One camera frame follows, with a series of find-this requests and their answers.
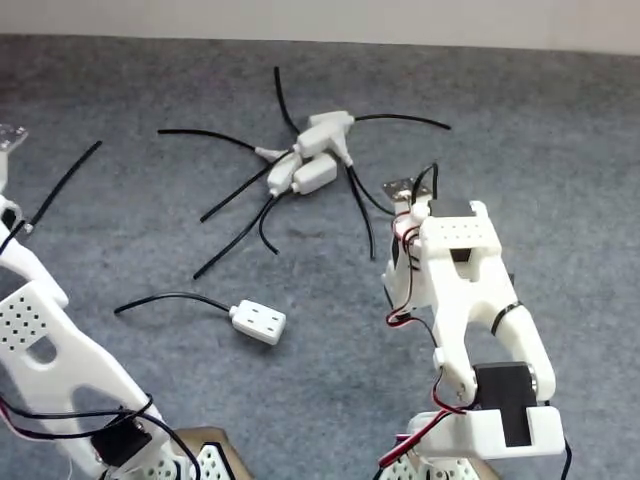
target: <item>white wall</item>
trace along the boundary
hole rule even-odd
[[[0,32],[640,54],[640,0],[1,0]]]

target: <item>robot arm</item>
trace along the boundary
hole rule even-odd
[[[7,180],[8,154],[26,135],[22,128],[0,124],[0,192]],[[174,452],[169,434],[160,427],[164,426],[162,417],[149,396],[112,355],[83,334],[66,315],[63,308],[68,298],[38,257],[15,238],[6,240],[10,231],[19,228],[22,214],[2,195],[0,219],[0,244],[4,248],[0,250],[0,266],[28,282],[0,301],[0,362],[27,409],[40,414],[73,414],[77,411],[73,402],[76,390],[95,390],[111,397],[125,411],[143,411],[144,416],[122,420],[117,426],[109,423],[110,428],[90,437],[81,430],[74,415],[40,419],[49,434],[77,436],[55,442],[86,475],[126,480],[197,477],[189,459]],[[53,358],[45,360],[32,348],[43,339],[55,348]],[[0,402],[0,407],[0,418],[19,433],[8,418],[6,403]],[[176,434],[177,438],[193,455],[193,461],[198,456],[202,480],[252,478],[223,430],[203,428],[181,433]]]
[[[518,301],[485,205],[422,197],[408,211],[398,203],[396,211],[392,259],[383,275],[387,294],[399,317],[431,307],[435,368],[461,402],[480,408],[444,418],[423,437],[418,454],[492,459],[561,453],[560,415],[539,405],[555,391],[553,368],[531,314]],[[406,242],[409,234],[415,238]],[[491,330],[513,362],[472,366],[464,343],[470,322]],[[409,433],[437,414],[416,416]]]

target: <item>white plug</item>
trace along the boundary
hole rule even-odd
[[[293,181],[293,174],[302,166],[302,158],[297,153],[290,153],[280,160],[269,172],[267,185],[269,193],[278,197],[289,190]]]
[[[337,176],[336,161],[328,153],[321,153],[296,170],[291,189],[300,195],[307,195],[333,182]]]
[[[302,158],[309,158],[325,150],[331,150],[344,162],[345,166],[353,165],[346,142],[347,132],[355,122],[351,115],[346,112],[331,112],[310,117],[309,122],[315,125],[298,136],[293,146],[295,152]]]
[[[346,110],[338,110],[335,112],[319,113],[309,117],[309,127],[315,127],[323,122],[339,122],[345,125],[345,135],[349,133],[351,125],[353,125],[353,117]]]
[[[243,300],[229,310],[233,328],[256,340],[275,345],[287,323],[287,316],[259,303]]]
[[[273,162],[278,158],[280,158],[282,155],[284,155],[287,151],[286,150],[270,150],[268,148],[256,147],[254,149],[254,152],[256,152],[256,155],[258,155],[259,157],[262,157],[269,162]]]

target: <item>black cable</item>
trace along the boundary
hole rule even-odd
[[[438,198],[438,164],[436,162],[433,162],[427,168],[422,170],[413,182],[413,187],[411,188],[411,205],[416,203],[416,199],[418,198],[418,190],[420,190],[420,185],[422,185],[422,179],[431,170],[433,170],[433,177],[431,180],[431,194],[434,200]]]
[[[87,412],[71,412],[71,413],[32,413],[21,408],[16,408],[9,404],[6,400],[2,399],[1,403],[8,410],[10,410],[15,415],[18,415],[23,418],[33,419],[33,420],[64,420],[71,418],[91,418],[91,417],[111,417],[118,416],[119,418],[109,425],[109,427],[113,427],[115,425],[119,425],[120,423],[129,420],[131,418],[139,417],[144,414],[146,410],[151,407],[153,404],[153,398],[151,395],[147,395],[149,397],[149,401],[140,409],[140,410],[126,410],[126,409],[112,409],[112,410],[93,410]],[[28,430],[22,427],[17,427],[11,424],[12,427],[20,434],[32,438],[34,440],[74,440],[78,438],[88,438],[96,435],[102,431],[104,431],[107,427],[100,427],[95,430],[88,430],[81,433],[47,433],[47,432],[34,432],[32,430]]]
[[[571,446],[569,445],[567,437],[564,437],[564,451],[566,457],[564,461],[564,467],[562,468],[562,475],[560,476],[560,480],[567,480],[569,469],[571,468],[571,460],[573,460],[573,452],[571,451]]]
[[[256,173],[253,177],[251,177],[249,180],[247,180],[242,185],[240,185],[233,193],[231,193],[229,196],[227,196],[227,198],[222,200],[220,203],[215,205],[211,210],[209,210],[207,213],[205,213],[202,217],[200,217],[200,222],[204,223],[207,220],[209,220],[209,218],[211,218],[216,212],[218,212],[227,203],[229,203],[231,200],[233,200],[238,195],[240,195],[242,192],[244,192],[253,183],[257,182],[261,177],[264,177],[267,173],[269,173],[269,171],[271,171],[271,169],[273,168],[273,166],[276,163],[278,163],[280,160],[282,160],[284,157],[286,157],[290,153],[291,153],[291,150],[287,150],[285,153],[280,155],[273,163],[270,163],[270,164],[266,165],[262,170],[260,170],[258,173]]]
[[[300,135],[300,129],[298,126],[293,123],[291,120],[291,116],[289,115],[289,110],[287,109],[287,104],[284,101],[284,93],[282,92],[282,82],[280,81],[280,67],[273,67],[273,79],[276,84],[276,95],[278,96],[278,104],[280,105],[280,111],[282,112],[282,118],[287,126],[291,129],[291,131],[296,135]]]
[[[120,422],[128,420],[132,417],[135,417],[149,410],[151,405],[153,405],[153,396],[151,396],[151,394],[149,393],[147,393],[146,395],[148,398],[147,403],[145,403],[140,410],[138,410],[137,412],[133,411],[132,414],[128,414],[122,417],[121,419],[118,419],[113,425],[117,425]],[[114,410],[90,410],[87,412],[70,412],[70,413],[33,413],[28,410],[24,410],[22,408],[11,405],[2,397],[0,397],[0,404],[4,405],[7,408],[7,410],[9,410],[11,413],[23,418],[28,418],[30,420],[67,420],[71,418],[108,417],[112,415],[122,414],[122,410],[118,410],[116,413],[110,413],[110,412],[113,412]]]
[[[426,123],[427,125],[433,125],[434,127],[443,128],[445,130],[451,130],[451,125],[438,122],[437,120],[430,120],[425,117],[416,117],[414,115],[400,115],[397,113],[376,113],[372,115],[360,115],[355,118],[356,122],[364,122],[366,120],[380,120],[380,119],[396,119],[396,120],[409,120],[410,122]]]
[[[56,199],[58,194],[62,191],[64,186],[67,184],[67,182],[80,169],[80,167],[82,167],[82,165],[84,165],[84,163],[87,160],[89,160],[89,158],[91,158],[91,156],[96,152],[96,150],[98,150],[98,148],[100,148],[101,145],[102,145],[102,142],[97,141],[89,148],[89,150],[84,152],[82,156],[78,160],[76,160],[76,162],[73,165],[71,165],[71,168],[67,170],[67,173],[63,175],[63,177],[58,181],[56,186],[53,187],[53,190],[51,190],[51,193],[47,196],[45,201],[42,202],[42,205],[40,206],[36,214],[29,221],[29,225],[31,225],[32,227],[35,227],[40,222],[43,215],[49,209],[49,207],[51,206],[53,201]]]
[[[180,447],[180,449],[185,453],[187,458],[189,458],[189,461],[193,464],[193,467],[196,472],[195,480],[201,480],[202,472],[200,470],[198,459],[195,457],[193,453],[191,453],[191,450],[189,450],[189,447],[187,447],[187,445],[176,434],[176,432],[174,432],[173,429],[171,429],[166,423],[164,423],[162,420],[159,420],[152,415],[149,415],[148,413],[145,413],[146,410],[148,410],[149,407],[153,404],[153,398],[151,397],[151,395],[147,394],[147,396],[149,397],[149,401],[145,404],[144,407],[142,407],[140,410],[137,410],[137,411],[129,410],[129,409],[119,409],[119,410],[100,410],[100,411],[96,410],[96,411],[90,411],[90,412],[36,414],[36,413],[27,412],[25,410],[13,407],[4,399],[1,400],[1,403],[4,407],[14,412],[16,415],[22,416],[24,418],[31,418],[31,419],[60,420],[65,418],[106,417],[106,416],[114,416],[114,415],[120,416],[124,414],[124,417],[119,418],[116,422],[114,422],[112,425],[109,426],[109,427],[112,427],[129,418],[133,418],[133,417],[142,418],[148,421],[149,423],[152,423],[155,426],[159,427],[167,435],[169,435],[169,437],[171,437],[171,440],[173,440],[176,443],[176,445]],[[97,430],[76,433],[76,434],[49,434],[44,432],[34,432],[24,428],[16,427],[15,425],[12,425],[12,426],[13,428],[15,428],[15,430],[18,433],[25,435],[29,438],[33,438],[35,440],[70,440],[70,439],[76,439],[76,438],[87,438],[95,435],[96,433],[104,431],[105,428],[109,428],[109,427],[102,427]]]
[[[269,215],[269,212],[271,211],[271,209],[275,207],[277,203],[280,200],[282,200],[283,197],[285,197],[286,195],[289,195],[290,193],[291,193],[291,190],[287,190],[286,192],[278,195],[277,197],[271,198],[271,200],[269,200],[269,205],[267,206],[267,208],[264,209],[264,212],[260,217],[260,223],[258,223],[258,233],[260,234],[262,243],[264,243],[267,246],[267,248],[271,250],[273,253],[275,253],[276,255],[280,253],[280,250],[274,247],[273,244],[267,239],[266,235],[264,234],[264,221],[266,220],[267,215]]]
[[[20,230],[22,230],[22,228],[26,223],[27,223],[26,221],[20,220],[16,224],[16,226],[11,229],[11,231],[9,232],[9,235],[6,236],[6,238],[2,241],[2,245],[0,245],[0,255],[4,253],[4,251],[9,246],[9,242],[13,240],[16,237],[16,235],[18,235],[18,233],[20,233]]]
[[[378,201],[375,198],[373,198],[373,195],[369,193],[369,191],[365,188],[365,186],[360,181],[360,177],[358,177],[358,173],[356,172],[356,169],[353,165],[351,166],[351,171],[353,172],[353,179],[356,181],[356,184],[358,185],[358,187],[360,187],[360,190],[362,190],[362,193],[364,193],[364,196],[369,199],[369,201],[373,204],[373,206],[376,207],[381,212],[384,212],[388,215],[395,216],[395,212],[389,210],[388,208],[383,207],[378,203]]]
[[[375,260],[376,258],[376,238],[373,233],[373,227],[371,226],[371,219],[369,218],[369,213],[367,212],[367,207],[360,196],[360,192],[358,192],[358,187],[356,186],[356,181],[353,178],[353,167],[347,167],[347,179],[349,180],[349,186],[351,187],[351,193],[356,199],[356,203],[358,204],[358,208],[360,209],[360,213],[362,214],[362,218],[364,220],[364,224],[367,227],[367,236],[369,237],[369,258],[371,260]]]
[[[247,150],[251,150],[255,152],[256,147],[251,145],[250,143],[244,142],[240,139],[230,137],[229,135],[225,135],[224,133],[212,132],[210,130],[198,130],[193,128],[168,128],[158,130],[159,135],[174,135],[174,134],[186,134],[186,135],[203,135],[205,137],[213,137],[219,140],[226,140],[227,142],[231,142],[239,147],[246,148]]]
[[[173,440],[175,444],[180,447],[180,450],[184,452],[184,454],[187,456],[189,461],[193,464],[193,468],[195,469],[195,472],[196,472],[195,480],[201,480],[202,471],[200,470],[200,463],[198,462],[198,459],[196,458],[196,456],[193,453],[191,453],[191,450],[189,449],[189,447],[182,441],[180,436],[176,432],[174,432],[173,429],[169,427],[166,423],[164,423],[162,420],[158,420],[156,417],[152,417],[151,415],[148,415],[146,413],[140,414],[139,417],[144,418],[146,421],[153,423],[155,426],[164,430],[165,433],[169,435],[169,437],[171,437],[171,440]]]
[[[496,315],[496,318],[493,320],[493,323],[491,324],[491,335],[495,337],[496,332],[498,331],[498,327],[500,326],[502,319],[507,315],[507,313],[509,313],[514,308],[518,308],[521,306],[522,306],[522,302],[520,300],[516,300],[515,302],[510,303],[509,305],[504,307],[502,310],[500,310]]]
[[[205,263],[202,267],[200,267],[200,270],[198,270],[196,273],[193,274],[193,279],[197,280],[198,278],[200,278],[202,275],[204,275],[204,273],[209,270],[213,265],[215,265],[215,263],[220,260],[222,257],[224,257],[227,253],[229,253],[229,251],[235,247],[238,243],[240,243],[240,240],[242,240],[244,237],[247,236],[247,234],[251,231],[251,229],[254,227],[254,225],[256,223],[258,223],[258,221],[260,220],[260,218],[262,217],[262,215],[264,214],[264,211],[267,209],[267,207],[269,206],[269,204],[271,203],[272,198],[269,198],[269,200],[267,201],[267,203],[265,203],[263,205],[263,207],[260,209],[260,211],[258,212],[258,215],[255,216],[255,218],[253,218],[249,224],[244,227],[244,229],[238,234],[236,235],[236,237],[231,240],[226,247],[224,247],[222,250],[220,250],[211,260],[209,260],[207,263]]]
[[[121,307],[116,308],[113,313],[118,315],[125,310],[139,307],[140,305],[145,305],[150,302],[155,302],[156,300],[162,300],[163,298],[187,298],[190,300],[196,300],[198,302],[206,303],[207,305],[211,305],[212,307],[215,307],[218,310],[222,310],[223,312],[228,312],[230,310],[230,307],[228,305],[225,305],[224,303],[218,302],[217,300],[213,300],[211,298],[203,297],[202,295],[198,295],[197,293],[167,292],[158,293],[156,295],[151,295],[149,297],[141,298],[140,300],[135,300],[131,303],[127,303],[126,305],[122,305]]]
[[[420,322],[424,326],[424,328],[427,329],[427,332],[429,333],[429,338],[433,343],[433,348],[438,348],[438,341],[436,340],[436,336],[433,334],[433,329],[427,324],[427,322],[425,322],[424,320],[418,317],[412,317],[412,318],[414,321]]]

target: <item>electrical socket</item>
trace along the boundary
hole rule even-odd
[[[269,345],[278,343],[287,323],[284,313],[249,300],[231,307],[229,315],[233,328]]]

